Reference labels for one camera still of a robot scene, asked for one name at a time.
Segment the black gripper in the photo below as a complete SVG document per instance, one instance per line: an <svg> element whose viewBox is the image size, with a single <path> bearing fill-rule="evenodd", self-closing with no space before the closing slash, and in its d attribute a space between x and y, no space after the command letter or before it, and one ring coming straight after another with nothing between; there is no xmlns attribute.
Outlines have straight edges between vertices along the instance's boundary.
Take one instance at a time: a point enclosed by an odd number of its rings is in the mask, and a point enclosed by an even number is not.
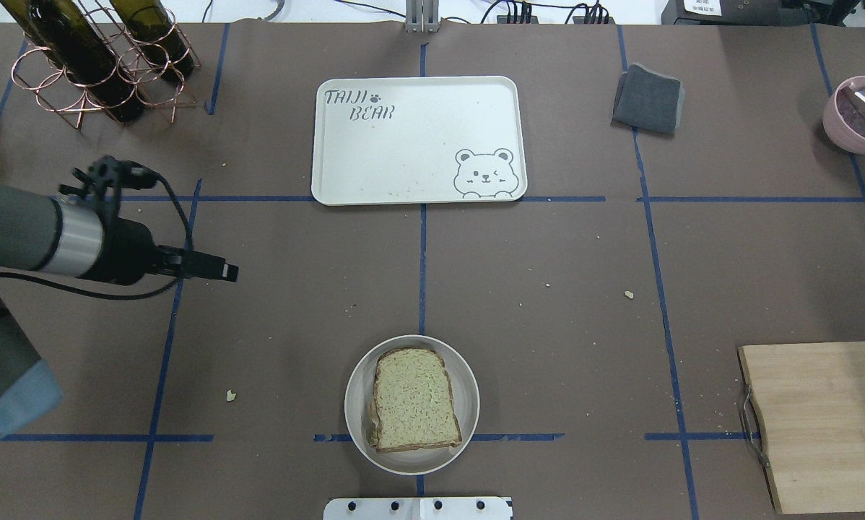
<svg viewBox="0 0 865 520"><path fill-rule="evenodd" d="M116 217L105 226L95 263L79 278L129 286L155 273L156 260L157 246L151 230L139 222ZM160 274L176 279L237 282L239 267L220 256L160 246Z"/></svg>

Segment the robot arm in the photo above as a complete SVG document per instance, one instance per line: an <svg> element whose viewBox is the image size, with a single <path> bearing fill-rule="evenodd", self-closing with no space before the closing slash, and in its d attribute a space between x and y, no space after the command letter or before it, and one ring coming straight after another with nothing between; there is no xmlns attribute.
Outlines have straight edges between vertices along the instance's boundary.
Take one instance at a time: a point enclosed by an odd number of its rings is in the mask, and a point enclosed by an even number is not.
<svg viewBox="0 0 865 520"><path fill-rule="evenodd" d="M133 285L145 275L175 280L235 281L239 269L218 256L159 246L151 230L119 217L99 198L64 203L0 185L0 275L42 282L44 273L70 279ZM0 440L53 410L62 391L0 297Z"/></svg>

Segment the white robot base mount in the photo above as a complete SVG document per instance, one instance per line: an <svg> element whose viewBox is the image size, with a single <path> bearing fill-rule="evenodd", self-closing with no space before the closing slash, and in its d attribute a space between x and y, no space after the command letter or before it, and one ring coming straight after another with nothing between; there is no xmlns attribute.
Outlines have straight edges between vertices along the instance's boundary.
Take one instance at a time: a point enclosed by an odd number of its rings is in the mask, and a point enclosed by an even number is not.
<svg viewBox="0 0 865 520"><path fill-rule="evenodd" d="M498 496L333 499L323 519L513 519L510 498Z"/></svg>

